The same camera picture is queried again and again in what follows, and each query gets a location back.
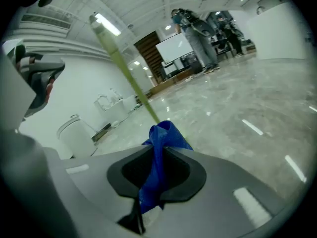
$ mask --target blue shirt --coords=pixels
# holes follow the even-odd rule
[[[179,14],[174,15],[172,19],[173,19],[174,24],[180,24],[183,31],[184,32],[186,31],[188,26],[182,25],[182,17]]]

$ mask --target shoe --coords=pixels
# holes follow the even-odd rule
[[[205,69],[204,74],[208,74],[208,73],[211,73],[211,72],[214,72],[214,68]]]

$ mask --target air vent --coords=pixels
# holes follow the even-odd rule
[[[23,15],[21,21],[33,22],[33,23],[42,23],[42,24],[62,27],[65,29],[70,29],[70,24],[65,22],[65,21],[61,21],[58,19],[45,17],[45,16],[41,16],[41,15],[35,15],[35,14],[25,14],[25,15]]]

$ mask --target marble floor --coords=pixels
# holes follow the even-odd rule
[[[195,151],[232,161],[290,198],[315,168],[316,64],[249,54],[220,65],[153,96],[152,107]],[[95,155],[140,145],[153,124],[139,108],[100,139]]]

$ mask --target green pole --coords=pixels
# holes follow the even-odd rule
[[[132,77],[128,66],[126,65],[116,43],[113,41],[112,33],[109,32],[102,24],[98,23],[96,17],[91,15],[89,17],[90,24],[92,26],[93,31],[95,32],[100,44],[102,45],[103,49],[107,51],[110,55],[112,61],[119,67],[122,71],[123,75],[126,77],[130,85],[132,86],[135,93],[139,96],[140,101],[149,111],[150,115],[154,119],[156,123],[159,123],[159,118],[155,114],[153,108],[148,102],[147,97],[143,94],[141,88],[138,86],[137,82],[135,82],[134,78]]]

